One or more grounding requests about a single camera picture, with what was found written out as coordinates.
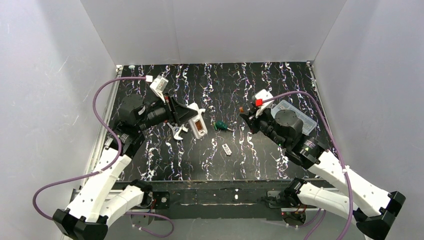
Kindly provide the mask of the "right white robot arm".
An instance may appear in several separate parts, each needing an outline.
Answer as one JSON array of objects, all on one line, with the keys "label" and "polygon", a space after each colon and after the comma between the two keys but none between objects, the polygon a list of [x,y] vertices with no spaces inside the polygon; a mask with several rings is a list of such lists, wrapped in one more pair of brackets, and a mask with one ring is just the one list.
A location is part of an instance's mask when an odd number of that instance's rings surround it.
[{"label": "right white robot arm", "polygon": [[253,134],[263,133],[285,150],[291,162],[323,178],[339,191],[334,193],[294,178],[289,187],[274,198],[276,203],[318,207],[346,218],[372,240],[386,239],[405,203],[402,193],[383,190],[343,167],[325,144],[303,133],[304,123],[292,110],[272,114],[268,108],[253,107],[239,115]]}]

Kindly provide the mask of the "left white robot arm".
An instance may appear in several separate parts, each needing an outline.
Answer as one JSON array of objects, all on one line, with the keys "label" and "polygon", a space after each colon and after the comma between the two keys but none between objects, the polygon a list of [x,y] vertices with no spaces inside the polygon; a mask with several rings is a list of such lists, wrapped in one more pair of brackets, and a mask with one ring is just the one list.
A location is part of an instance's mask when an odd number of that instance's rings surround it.
[{"label": "left white robot arm", "polygon": [[179,140],[180,132],[189,124],[204,135],[204,113],[196,103],[184,105],[166,93],[153,102],[145,102],[138,94],[126,96],[94,172],[69,205],[53,214],[52,220],[62,234],[73,240],[103,240],[109,227],[130,209],[151,206],[153,187],[144,180],[133,180],[111,199],[108,195],[145,141],[145,130],[166,123]]}]

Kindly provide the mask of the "white battery cover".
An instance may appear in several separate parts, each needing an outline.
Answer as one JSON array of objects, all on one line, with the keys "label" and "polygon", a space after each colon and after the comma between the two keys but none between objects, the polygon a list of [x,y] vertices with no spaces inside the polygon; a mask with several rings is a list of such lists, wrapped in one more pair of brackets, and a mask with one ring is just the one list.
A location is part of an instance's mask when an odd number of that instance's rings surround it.
[{"label": "white battery cover", "polygon": [[226,143],[222,145],[222,148],[227,156],[232,155],[232,151]]}]

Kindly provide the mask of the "white remote control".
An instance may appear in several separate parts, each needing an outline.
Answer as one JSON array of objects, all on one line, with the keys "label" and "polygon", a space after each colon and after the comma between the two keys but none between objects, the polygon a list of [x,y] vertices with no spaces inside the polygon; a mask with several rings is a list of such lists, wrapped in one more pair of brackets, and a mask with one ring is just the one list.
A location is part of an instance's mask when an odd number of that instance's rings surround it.
[{"label": "white remote control", "polygon": [[196,139],[201,139],[208,134],[207,126],[205,124],[203,114],[206,112],[205,108],[199,108],[199,106],[193,102],[187,106],[196,112],[196,115],[192,117],[188,123]]}]

